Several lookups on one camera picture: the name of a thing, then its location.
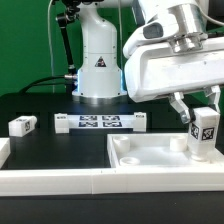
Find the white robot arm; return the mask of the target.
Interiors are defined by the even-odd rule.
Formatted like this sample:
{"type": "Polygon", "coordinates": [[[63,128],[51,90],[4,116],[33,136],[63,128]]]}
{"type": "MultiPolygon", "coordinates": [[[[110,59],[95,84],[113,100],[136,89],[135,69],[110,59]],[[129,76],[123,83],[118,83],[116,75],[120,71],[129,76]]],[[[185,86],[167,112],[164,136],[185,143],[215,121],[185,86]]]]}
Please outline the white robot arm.
{"type": "Polygon", "coordinates": [[[224,37],[205,30],[209,0],[62,0],[57,17],[65,39],[73,95],[91,102],[128,95],[135,102],[167,97],[184,123],[196,118],[183,98],[202,91],[209,113],[219,112],[224,85],[224,37]],[[117,66],[117,31],[99,8],[133,8],[143,24],[123,47],[125,69],[117,66]]]}

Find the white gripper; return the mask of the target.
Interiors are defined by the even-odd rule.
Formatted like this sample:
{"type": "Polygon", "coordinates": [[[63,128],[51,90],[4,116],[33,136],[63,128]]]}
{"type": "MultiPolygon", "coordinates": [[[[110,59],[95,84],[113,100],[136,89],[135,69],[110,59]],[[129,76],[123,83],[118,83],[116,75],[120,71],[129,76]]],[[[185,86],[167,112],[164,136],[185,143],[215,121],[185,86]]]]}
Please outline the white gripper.
{"type": "Polygon", "coordinates": [[[200,50],[175,53],[166,37],[149,38],[158,27],[157,22],[139,27],[123,48],[129,97],[142,102],[171,94],[170,105],[187,124],[191,116],[183,93],[205,88],[208,105],[219,112],[219,85],[224,85],[224,36],[208,38],[200,50]]]}

